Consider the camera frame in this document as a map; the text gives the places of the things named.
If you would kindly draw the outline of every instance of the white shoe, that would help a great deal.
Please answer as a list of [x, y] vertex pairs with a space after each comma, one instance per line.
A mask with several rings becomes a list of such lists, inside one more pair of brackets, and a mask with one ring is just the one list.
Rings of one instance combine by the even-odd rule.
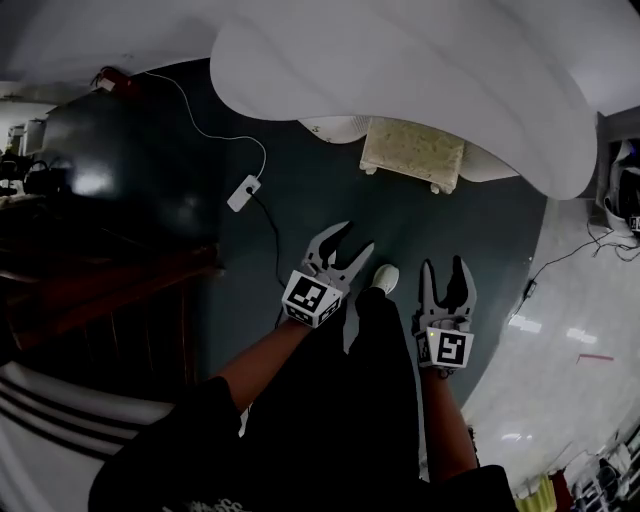
[[400, 279], [400, 270], [397, 267], [389, 264], [382, 265], [376, 270], [371, 287], [380, 288], [385, 295], [389, 295], [398, 284], [398, 279]]

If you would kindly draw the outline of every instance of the person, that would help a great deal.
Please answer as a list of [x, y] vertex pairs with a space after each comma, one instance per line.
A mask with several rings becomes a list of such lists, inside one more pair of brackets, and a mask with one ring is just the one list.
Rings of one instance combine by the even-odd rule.
[[427, 368], [420, 480], [413, 365], [388, 298], [398, 277], [384, 265], [359, 295], [348, 354], [346, 307], [315, 330], [288, 319], [242, 352], [105, 463], [89, 511], [515, 510], [504, 470], [477, 467], [447, 380]]

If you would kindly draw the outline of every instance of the white plug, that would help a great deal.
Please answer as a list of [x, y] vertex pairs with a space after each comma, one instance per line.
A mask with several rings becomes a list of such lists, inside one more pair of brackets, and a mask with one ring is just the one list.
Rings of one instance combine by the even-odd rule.
[[259, 188], [260, 182], [258, 181], [258, 178], [249, 174], [249, 176], [244, 179], [242, 184], [227, 200], [229, 208], [231, 208], [236, 213], [239, 212]]

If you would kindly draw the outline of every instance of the white tile floor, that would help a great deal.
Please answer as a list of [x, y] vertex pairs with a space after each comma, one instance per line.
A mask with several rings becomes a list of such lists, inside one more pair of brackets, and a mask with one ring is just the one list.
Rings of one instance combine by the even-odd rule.
[[[549, 200], [530, 275], [589, 241], [586, 221], [584, 201]], [[481, 463], [504, 466], [514, 490], [640, 417], [640, 257], [624, 263], [607, 247], [592, 258], [595, 248], [540, 274], [463, 408]]]

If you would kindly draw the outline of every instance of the red object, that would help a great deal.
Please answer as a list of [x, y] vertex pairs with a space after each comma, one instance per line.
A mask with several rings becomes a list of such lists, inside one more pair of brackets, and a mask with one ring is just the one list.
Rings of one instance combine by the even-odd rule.
[[556, 495], [556, 512], [569, 512], [573, 506], [573, 498], [564, 478], [564, 471], [558, 471], [549, 478], [553, 484], [553, 493]]
[[137, 96], [140, 93], [140, 87], [131, 80], [130, 77], [121, 73], [117, 69], [114, 68], [102, 68], [100, 71], [100, 75], [98, 76], [98, 85], [100, 85], [101, 80], [108, 80], [112, 82], [113, 88], [110, 89], [110, 92], [115, 94], [120, 94], [122, 96]]
[[585, 358], [585, 359], [601, 359], [603, 361], [613, 361], [613, 357], [611, 356], [599, 356], [596, 354], [580, 354], [578, 356], [578, 360], [576, 361], [576, 364], [578, 364], [580, 362], [580, 359]]

